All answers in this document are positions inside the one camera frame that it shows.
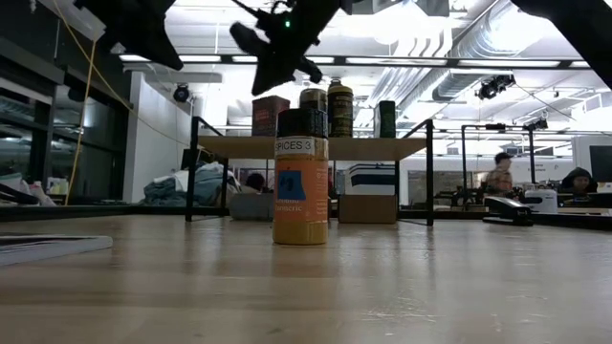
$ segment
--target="brown box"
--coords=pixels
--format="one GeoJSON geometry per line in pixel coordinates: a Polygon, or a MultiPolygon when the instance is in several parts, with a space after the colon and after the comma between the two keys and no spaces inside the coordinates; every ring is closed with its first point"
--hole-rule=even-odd
{"type": "Polygon", "coordinates": [[[251,136],[276,136],[276,117],[289,109],[291,102],[285,98],[270,96],[252,102],[251,136]]]}
{"type": "Polygon", "coordinates": [[[396,196],[341,195],[338,221],[342,224],[395,224],[396,196]]]}

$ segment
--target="ceiling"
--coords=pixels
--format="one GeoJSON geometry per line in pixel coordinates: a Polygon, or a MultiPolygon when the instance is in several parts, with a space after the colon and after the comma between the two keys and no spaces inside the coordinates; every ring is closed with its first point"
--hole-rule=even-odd
{"type": "MultiPolygon", "coordinates": [[[[62,9],[65,8],[69,22],[75,28],[89,36],[100,35],[100,25],[90,17],[91,14],[71,8],[70,0],[57,1],[62,9]]],[[[267,0],[244,2],[261,9],[271,6],[267,0]]],[[[49,6],[53,0],[42,0],[42,3],[49,6]]],[[[339,12],[319,37],[320,45],[313,47],[308,54],[580,59],[550,22],[518,13],[509,0],[449,0],[449,3],[451,16],[445,19],[427,17],[409,1],[399,1],[397,5],[373,15],[349,16],[339,12]],[[474,22],[467,34],[462,34],[484,10],[490,11],[474,22]],[[495,47],[494,55],[475,53],[474,48],[466,43],[470,40],[482,42],[483,39],[495,47]]],[[[229,26],[235,21],[254,26],[253,18],[230,0],[177,0],[166,13],[165,28],[179,54],[240,54],[229,35],[229,26]]],[[[172,89],[171,81],[179,79],[181,74],[220,75],[230,103],[227,124],[249,122],[254,66],[188,64],[176,72],[155,64],[142,65],[126,67],[146,72],[149,75],[147,80],[162,85],[162,89],[172,89]]],[[[316,87],[325,88],[325,81],[341,77],[344,84],[354,89],[358,98],[356,117],[364,107],[376,104],[376,100],[396,100],[401,107],[400,127],[409,127],[431,117],[454,127],[461,122],[512,123],[542,115],[549,122],[556,123],[551,126],[572,126],[576,121],[570,117],[576,108],[609,91],[591,71],[516,70],[516,86],[494,99],[481,101],[474,96],[474,90],[480,87],[479,81],[490,77],[481,75],[455,95],[453,101],[441,103],[431,99],[432,88],[443,78],[436,76],[436,71],[359,66],[321,66],[320,69],[326,78],[316,87]],[[389,79],[394,80],[392,85],[384,84],[389,75],[395,76],[387,78],[387,83],[389,79]]],[[[315,85],[304,80],[302,74],[295,76],[295,83],[275,88],[270,94],[289,98],[296,104],[299,92],[315,85]]],[[[190,82],[189,87],[197,97],[206,101],[210,85],[199,81],[190,82]]],[[[367,127],[370,122],[362,118],[356,126],[367,127]]]]}

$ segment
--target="person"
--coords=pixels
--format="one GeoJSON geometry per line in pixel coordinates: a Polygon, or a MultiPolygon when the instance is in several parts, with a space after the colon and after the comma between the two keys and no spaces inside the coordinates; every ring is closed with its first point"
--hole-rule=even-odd
{"type": "Polygon", "coordinates": [[[597,192],[597,182],[591,177],[589,171],[576,167],[561,182],[559,193],[572,193],[574,195],[586,195],[597,192]]]}
{"type": "Polygon", "coordinates": [[[512,156],[499,153],[495,156],[495,169],[489,172],[486,179],[487,196],[506,197],[513,191],[513,176],[510,173],[512,156]]]}
{"type": "Polygon", "coordinates": [[[266,179],[260,173],[251,173],[247,177],[245,186],[242,188],[243,193],[261,193],[264,191],[266,179]]]}

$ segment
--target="wooden shelf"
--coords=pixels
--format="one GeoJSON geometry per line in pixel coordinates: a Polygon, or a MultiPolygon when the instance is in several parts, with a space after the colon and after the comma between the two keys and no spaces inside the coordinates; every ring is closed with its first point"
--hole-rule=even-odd
{"type": "MultiPolygon", "coordinates": [[[[274,159],[274,138],[201,136],[199,143],[229,159],[274,159]]],[[[425,146],[425,139],[330,138],[329,160],[400,161],[425,146]]]]}

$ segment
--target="fluorescent light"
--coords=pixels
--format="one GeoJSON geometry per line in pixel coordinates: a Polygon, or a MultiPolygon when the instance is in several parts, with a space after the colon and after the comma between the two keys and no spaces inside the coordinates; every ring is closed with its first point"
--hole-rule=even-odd
{"type": "Polygon", "coordinates": [[[429,65],[444,66],[447,64],[445,59],[425,59],[425,58],[392,58],[392,57],[347,57],[346,62],[352,64],[379,64],[385,66],[393,65],[429,65]]]}
{"type": "Polygon", "coordinates": [[[306,58],[315,63],[334,63],[334,58],[331,56],[306,56],[306,58]]]}
{"type": "Polygon", "coordinates": [[[570,68],[591,68],[591,66],[586,61],[574,61],[570,68]]]}
{"type": "Polygon", "coordinates": [[[216,55],[180,55],[183,62],[220,62],[221,56],[216,55]]]}
{"type": "Polygon", "coordinates": [[[122,54],[119,58],[123,62],[148,62],[146,58],[134,54],[122,54]]]}
{"type": "Polygon", "coordinates": [[[512,75],[511,70],[490,70],[490,69],[451,69],[453,75],[512,75]]]}
{"type": "Polygon", "coordinates": [[[459,66],[463,67],[501,67],[501,68],[546,68],[558,66],[558,61],[549,60],[495,60],[495,59],[471,59],[459,61],[459,66]]]}
{"type": "Polygon", "coordinates": [[[234,62],[240,62],[240,63],[256,63],[257,62],[257,56],[232,56],[231,59],[234,62]]]}

